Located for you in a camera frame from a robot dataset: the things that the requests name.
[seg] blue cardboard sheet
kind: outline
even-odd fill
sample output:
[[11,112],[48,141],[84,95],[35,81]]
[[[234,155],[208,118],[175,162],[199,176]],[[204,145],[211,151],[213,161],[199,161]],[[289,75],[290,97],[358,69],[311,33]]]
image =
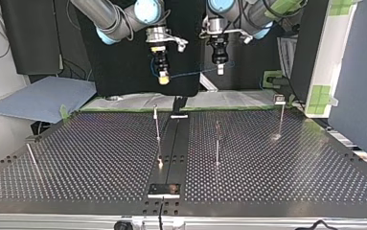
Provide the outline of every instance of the blue cardboard sheet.
[[60,109],[68,114],[81,108],[96,94],[93,82],[48,77],[0,101],[0,115],[57,123]]

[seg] metal plate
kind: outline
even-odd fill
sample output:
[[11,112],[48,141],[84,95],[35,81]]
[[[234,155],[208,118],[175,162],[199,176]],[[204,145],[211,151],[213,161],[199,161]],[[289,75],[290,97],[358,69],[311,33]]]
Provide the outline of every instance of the metal plate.
[[181,184],[181,198],[166,200],[163,216],[367,219],[367,164],[313,121],[287,111],[280,126],[279,116],[171,120],[159,168],[151,114],[80,114],[33,145],[37,166],[24,149],[0,164],[0,213],[158,215],[161,202],[147,192],[165,181]]
[[[159,117],[163,129],[167,116]],[[0,171],[0,205],[13,202],[19,209],[26,202],[23,210],[32,213],[44,205],[66,213],[61,206],[70,202],[108,214],[142,213],[158,152],[150,113],[83,113],[32,149],[37,165],[27,153],[12,157]]]
[[367,218],[367,164],[313,121],[287,111],[281,126],[276,110],[190,118],[180,215]]

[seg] vertical pin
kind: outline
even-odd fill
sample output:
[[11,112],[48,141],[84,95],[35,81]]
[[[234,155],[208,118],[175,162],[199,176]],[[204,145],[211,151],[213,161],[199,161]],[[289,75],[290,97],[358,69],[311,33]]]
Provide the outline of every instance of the vertical pin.
[[282,136],[282,124],[284,121],[284,115],[285,115],[285,106],[286,106],[286,98],[282,94],[276,94],[274,96],[274,103],[275,105],[281,105],[282,111],[281,111],[281,119],[279,123],[279,132],[273,137],[275,140],[279,140]]
[[221,127],[219,126],[219,121],[216,122],[216,133],[217,133],[217,140],[216,140],[216,165],[219,165],[219,140],[221,138]]
[[34,152],[32,151],[31,145],[27,143],[28,152],[30,153],[30,156],[32,158],[32,162],[36,165],[36,159],[34,158]]
[[158,160],[159,160],[159,166],[162,165],[162,159],[161,159],[161,149],[160,149],[160,129],[159,129],[159,119],[158,119],[158,112],[157,112],[157,104],[153,106],[153,120],[155,120],[156,124],[156,141],[158,144]]

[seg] gray wall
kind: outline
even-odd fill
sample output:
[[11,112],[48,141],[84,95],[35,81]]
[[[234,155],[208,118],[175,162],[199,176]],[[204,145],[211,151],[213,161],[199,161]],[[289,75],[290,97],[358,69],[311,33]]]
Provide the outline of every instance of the gray wall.
[[335,97],[330,125],[367,151],[367,0],[356,10]]

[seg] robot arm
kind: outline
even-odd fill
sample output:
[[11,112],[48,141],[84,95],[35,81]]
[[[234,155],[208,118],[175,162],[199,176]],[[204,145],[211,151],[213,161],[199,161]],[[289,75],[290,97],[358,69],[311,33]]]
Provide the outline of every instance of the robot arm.
[[133,39],[134,32],[147,28],[147,44],[153,54],[153,64],[159,73],[159,83],[168,84],[169,62],[168,46],[170,41],[178,44],[183,52],[188,41],[175,37],[167,29],[163,0],[137,0],[134,5],[121,9],[109,0],[71,0],[97,27],[102,41],[111,45],[124,38]]
[[300,9],[302,2],[304,1],[207,0],[207,16],[203,22],[205,29],[200,37],[209,37],[208,43],[214,49],[212,61],[218,66],[218,74],[223,75],[224,64],[228,62],[226,48],[229,34],[241,33],[245,44],[253,38],[262,38],[270,30],[273,20],[290,16],[286,13]]

